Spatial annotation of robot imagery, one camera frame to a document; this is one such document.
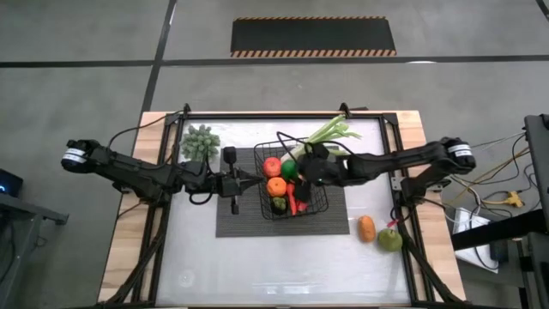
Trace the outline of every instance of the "red tomato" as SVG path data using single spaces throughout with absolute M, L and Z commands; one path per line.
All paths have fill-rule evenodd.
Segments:
M 282 163 L 278 158 L 267 158 L 263 163 L 263 172 L 265 176 L 272 178 L 281 174 Z

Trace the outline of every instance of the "black metal frame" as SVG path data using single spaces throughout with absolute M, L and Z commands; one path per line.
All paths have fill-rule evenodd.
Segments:
M 382 135 L 382 142 L 383 142 L 383 150 L 385 153 L 390 152 L 390 146 L 389 146 L 389 137 L 387 132 L 387 125 L 389 125 L 392 128 L 392 131 L 394 133 L 394 139 L 396 141 L 396 150 L 403 150 L 402 140 L 401 140 L 401 134 L 399 130 L 398 125 L 398 119 L 396 117 L 396 114 L 394 113 L 368 113 L 368 114 L 353 114 L 347 107 L 345 103 L 341 104 L 341 109 L 348 118 L 360 118 L 360 119 L 372 119 L 376 120 L 379 123 L 381 135 Z M 226 114 L 219 114 L 219 113 L 192 113 L 190 112 L 190 108 L 188 105 L 185 105 L 184 113 L 172 115 L 170 117 L 167 117 L 165 119 L 164 123 L 164 130 L 162 132 L 162 139 L 160 142 L 160 152 L 159 152 L 159 158 L 158 163 L 162 164 L 165 161 L 166 157 L 166 150 L 168 147 L 168 139 L 171 133 L 171 129 L 174 124 L 177 125 L 177 131 L 176 131 L 176 138 L 172 146 L 172 152 L 174 154 L 178 154 L 179 152 L 179 142 L 181 141 L 182 133 L 183 133 L 183 126 L 184 121 L 186 120 L 210 120 L 210 119 L 308 119 L 308 118 L 314 118 L 314 119 L 330 119 L 334 117 L 334 113 L 319 113 L 319 112 L 307 112 L 307 113 L 294 113 L 294 112 L 277 112 L 272 114 L 264 114 L 264 113 L 226 113 Z M 403 175 L 407 176 L 407 171 L 402 171 Z M 401 215 L 400 207 L 397 205 L 396 201 L 396 195 L 397 191 L 394 191 L 392 186 L 391 190 L 393 193 L 393 204 L 397 209 L 397 214 Z M 160 227 L 158 233 L 153 238 L 153 222 L 155 217 L 155 210 L 156 206 L 152 205 L 149 206 L 148 213 L 147 213 L 147 219 L 145 220 L 145 228 L 143 233 L 143 239 L 142 239 L 142 246 L 140 250 L 140 263 L 136 266 L 136 269 L 132 271 L 132 274 L 130 277 L 134 276 L 134 278 L 129 279 L 127 282 L 131 282 L 131 286 L 124 286 L 124 297 L 125 299 L 130 290 L 133 288 L 133 294 L 131 296 L 131 302 L 130 303 L 123 303 L 122 301 L 116 301 L 115 304 L 109 304 L 108 302 L 98 304 L 98 306 L 108 306 L 109 308 L 122 308 L 127 306 L 136 305 L 139 306 L 146 306 L 146 307 L 154 307 L 156 302 L 156 296 L 157 296 L 157 290 L 158 290 L 158 284 L 160 279 L 160 269 L 161 269 L 161 263 L 163 258 L 163 251 L 164 251 L 164 239 L 166 238 L 166 231 L 167 231 L 167 222 L 169 218 L 170 213 L 170 207 L 171 204 L 167 204 L 165 208 L 162 211 L 162 216 L 160 218 Z M 423 244 L 423 240 L 421 238 L 421 232 L 419 228 L 419 220 L 417 213 L 415 212 L 415 209 L 410 209 L 412 212 L 411 218 L 412 218 L 412 227 L 413 227 L 413 237 L 414 242 L 420 249 L 421 253 L 425 255 L 425 248 Z M 153 256 L 151 254 L 151 247 L 154 245 L 154 265 L 152 269 L 152 279 L 149 286 L 148 291 L 148 297 L 146 302 L 143 302 L 142 300 L 142 280 L 143 280 L 143 273 L 146 268 L 146 265 L 150 262 L 150 258 Z M 416 282 L 414 280 L 413 276 L 413 266 L 412 266 L 412 259 L 410 257 L 409 252 L 407 249 L 402 249 L 402 261 L 404 264 L 404 269 L 406 271 L 406 279 L 407 279 L 407 288 L 408 293 L 410 296 L 410 302 L 412 304 L 417 303 L 419 300 L 418 297 L 418 290 L 416 287 Z M 426 293 L 426 300 L 427 301 L 434 301 L 434 293 L 432 290 L 432 285 L 423 274 L 423 284 L 425 286 L 425 293 Z

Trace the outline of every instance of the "yellow vegetable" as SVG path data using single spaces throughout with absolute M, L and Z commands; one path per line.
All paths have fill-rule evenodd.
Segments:
M 359 236 L 364 242 L 372 242 L 376 238 L 376 227 L 374 221 L 367 215 L 359 218 Z

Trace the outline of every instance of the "floor mat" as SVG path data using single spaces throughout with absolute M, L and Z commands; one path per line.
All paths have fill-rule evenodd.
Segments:
M 396 55 L 384 16 L 241 17 L 231 57 L 386 57 Z
M 237 148 L 237 158 L 238 167 L 250 173 L 256 171 L 253 148 Z M 221 159 L 220 170 L 228 169 Z M 275 221 L 263 218 L 257 185 L 239 197 L 239 215 L 231 214 L 230 198 L 219 198 L 215 237 L 349 234 L 343 188 L 326 187 L 326 194 L 329 201 L 326 211 Z

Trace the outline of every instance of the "white table surface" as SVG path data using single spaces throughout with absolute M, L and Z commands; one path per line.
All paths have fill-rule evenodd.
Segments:
M 251 148 L 275 141 L 278 130 L 295 137 L 309 136 L 326 121 L 192 121 L 184 132 L 189 124 L 205 124 L 220 136 L 221 147 Z M 383 153 L 376 120 L 350 119 L 347 123 L 350 131 L 363 137 L 339 142 L 353 152 Z M 218 156 L 211 165 L 214 171 L 219 170 L 219 160 Z M 376 243 L 363 244 L 357 235 L 357 219 L 362 215 L 373 218 L 377 231 L 391 221 L 388 175 L 347 187 L 345 195 L 349 235 L 219 239 L 215 238 L 217 196 L 197 206 L 189 202 L 188 194 L 175 195 L 157 305 L 409 304 L 401 254 L 384 252 Z

